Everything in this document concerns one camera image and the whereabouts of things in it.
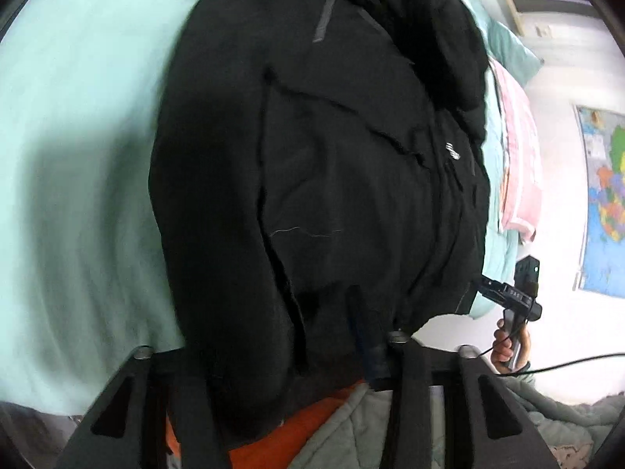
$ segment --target map poster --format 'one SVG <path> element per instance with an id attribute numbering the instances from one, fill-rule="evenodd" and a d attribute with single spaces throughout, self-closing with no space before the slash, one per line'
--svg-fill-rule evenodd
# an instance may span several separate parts
<path id="1" fill-rule="evenodd" d="M 576 107 L 588 170 L 580 289 L 625 298 L 625 115 Z"/>

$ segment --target person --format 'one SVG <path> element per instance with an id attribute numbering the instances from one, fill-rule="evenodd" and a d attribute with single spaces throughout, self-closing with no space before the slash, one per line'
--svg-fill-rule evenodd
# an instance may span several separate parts
<path id="1" fill-rule="evenodd" d="M 505 366 L 505 363 L 510 361 L 513 351 L 512 341 L 508 337 L 509 334 L 504 331 L 503 319 L 499 319 L 497 322 L 497 329 L 493 335 L 495 336 L 495 340 L 493 341 L 493 350 L 491 352 L 491 363 L 493 363 L 497 372 L 500 374 L 509 374 L 512 371 L 518 372 L 529 368 L 529 353 L 532 350 L 532 341 L 529 336 L 527 324 L 525 324 L 519 332 L 521 349 L 517 365 L 514 369 L 509 369 Z"/>

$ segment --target mint green bed sheet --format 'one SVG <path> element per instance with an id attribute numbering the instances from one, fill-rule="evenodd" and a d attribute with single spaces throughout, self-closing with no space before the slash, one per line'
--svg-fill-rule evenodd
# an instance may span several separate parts
<path id="1" fill-rule="evenodd" d="M 195 1 L 30 0 L 0 43 L 0 400 L 82 414 L 135 346 L 182 344 L 147 175 L 164 69 Z M 493 188 L 484 270 L 502 279 L 516 235 L 497 233 L 497 207 Z M 478 298 L 473 315 L 490 307 Z"/>

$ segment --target black cable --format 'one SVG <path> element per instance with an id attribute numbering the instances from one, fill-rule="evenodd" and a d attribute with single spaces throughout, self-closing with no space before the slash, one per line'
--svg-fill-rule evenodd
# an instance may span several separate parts
<path id="1" fill-rule="evenodd" d="M 558 370 L 571 365 L 577 365 L 578 363 L 593 362 L 595 360 L 605 360 L 606 358 L 625 358 L 625 353 L 609 353 L 600 354 L 599 356 L 590 356 L 588 358 L 581 358 L 580 360 L 573 360 L 571 362 L 560 363 L 559 365 L 548 366 L 545 368 L 538 368 L 536 370 L 526 370 L 524 372 L 511 372 L 510 374 L 498 374 L 498 377 L 518 377 L 526 376 L 530 374 L 542 374 L 543 372 L 551 372 L 552 370 Z"/>
<path id="2" fill-rule="evenodd" d="M 532 297 L 532 305 L 529 306 L 529 310 L 527 310 L 527 314 L 525 314 L 525 319 L 523 319 L 523 322 L 521 322 L 521 324 L 519 324 L 517 326 L 517 329 L 515 329 L 512 333 L 510 333 L 510 335 L 508 335 L 507 337 L 504 338 L 504 340 L 497 342 L 496 344 L 493 344 L 493 347 L 490 347 L 490 349 L 486 349 L 483 353 L 481 353 L 479 355 L 479 357 L 481 358 L 482 356 L 486 356 L 489 352 L 491 352 L 493 349 L 495 349 L 495 347 L 497 347 L 499 344 L 504 343 L 506 340 L 512 340 L 512 337 L 514 337 L 515 335 L 518 335 L 521 330 L 523 329 L 523 326 L 525 326 L 527 324 L 527 320 L 529 319 L 529 315 L 532 312 L 532 309 L 534 308 L 534 303 L 536 302 L 536 297 L 533 296 Z"/>

